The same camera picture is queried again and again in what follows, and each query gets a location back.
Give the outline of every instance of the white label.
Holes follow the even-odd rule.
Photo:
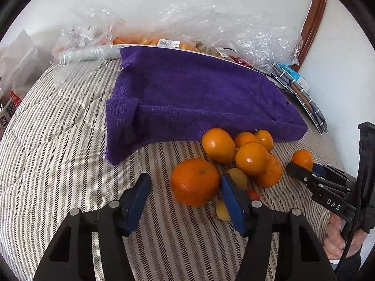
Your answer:
[[[226,58],[226,57],[229,57],[228,54],[225,52],[225,50],[223,48],[216,48],[217,51],[219,52],[219,54],[223,57],[223,58]]]
[[[308,82],[303,79],[302,77],[299,77],[298,80],[297,80],[298,84],[307,92],[310,85],[308,84]]]
[[[160,39],[158,46],[162,46],[164,48],[179,48],[180,46],[180,41],[172,41],[172,40],[167,40],[167,39]]]

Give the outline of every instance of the striped mattress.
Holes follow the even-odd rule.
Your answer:
[[[105,103],[120,72],[120,60],[106,60],[94,74],[81,62],[58,89],[52,68],[33,86],[0,143],[0,253],[21,281],[31,281],[53,234],[69,210],[101,208],[132,187],[142,172],[153,188],[138,228],[124,238],[135,279],[234,280],[247,239],[230,222],[216,218],[212,204],[191,208],[176,202],[169,176],[181,161],[207,156],[199,142],[149,144],[118,166],[104,156]],[[320,164],[342,168],[332,142],[301,113],[309,130],[299,141],[277,143],[282,164],[301,148]],[[217,164],[219,172],[230,166]],[[299,208],[323,240],[329,213],[306,187],[283,173],[269,189],[253,186],[272,209]],[[92,236],[97,280],[103,280],[97,235]],[[272,239],[267,280],[273,280],[278,237]]]

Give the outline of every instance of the purple towel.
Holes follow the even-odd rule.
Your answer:
[[[183,50],[153,46],[121,49],[122,67],[106,103],[106,157],[119,164],[157,141],[199,141],[218,127],[232,137],[269,131],[295,141],[307,125],[263,74]]]

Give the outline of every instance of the striped bedding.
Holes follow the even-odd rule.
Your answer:
[[[82,62],[59,89],[49,68],[22,102],[0,143],[0,253],[19,280],[32,280],[43,252],[69,209],[91,211],[119,198],[141,172],[151,175],[152,193],[138,228],[124,238],[129,261],[140,280],[234,280],[247,239],[214,207],[190,208],[175,202],[169,176],[182,160],[203,157],[198,142],[149,144],[119,166],[104,157],[105,102],[119,74],[120,60],[107,60],[92,77]],[[285,166],[301,148],[316,162],[342,168],[327,135],[309,130],[273,153]],[[216,165],[220,172],[229,166]],[[320,240],[328,212],[314,203],[303,184],[286,175],[270,189],[256,189],[272,209],[301,209]],[[97,280],[103,280],[98,237],[93,235]],[[273,280],[278,237],[272,240],[267,280]]]

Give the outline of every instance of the citrus fruit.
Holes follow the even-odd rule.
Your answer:
[[[236,144],[237,148],[241,147],[245,143],[250,142],[259,143],[257,137],[250,132],[242,132],[234,138],[234,143]]]
[[[300,165],[301,167],[312,171],[312,167],[314,165],[314,157],[309,150],[298,150],[292,156],[292,163],[295,163],[296,165]]]
[[[260,195],[255,190],[246,191],[252,201],[260,201]]]
[[[228,209],[226,208],[226,205],[225,205],[223,199],[219,199],[216,202],[216,215],[222,221],[230,221],[231,220],[231,218],[229,216]]]
[[[215,167],[202,158],[183,161],[171,175],[171,190],[176,200],[193,207],[212,200],[219,190],[219,183]]]
[[[236,156],[236,145],[223,129],[212,128],[202,137],[202,146],[207,156],[222,164],[230,164]]]
[[[236,165],[250,176],[261,175],[266,172],[268,164],[266,148],[259,143],[245,143],[236,154]]]
[[[273,138],[271,134],[266,130],[258,130],[254,135],[259,140],[259,143],[263,145],[268,152],[271,152],[273,149]]]
[[[268,188],[275,185],[282,177],[282,164],[279,158],[270,153],[265,174],[258,175],[255,182],[260,187]]]
[[[247,190],[248,188],[248,178],[245,173],[243,173],[238,168],[229,169],[226,174],[229,174],[232,180],[236,183],[237,187],[242,190]]]

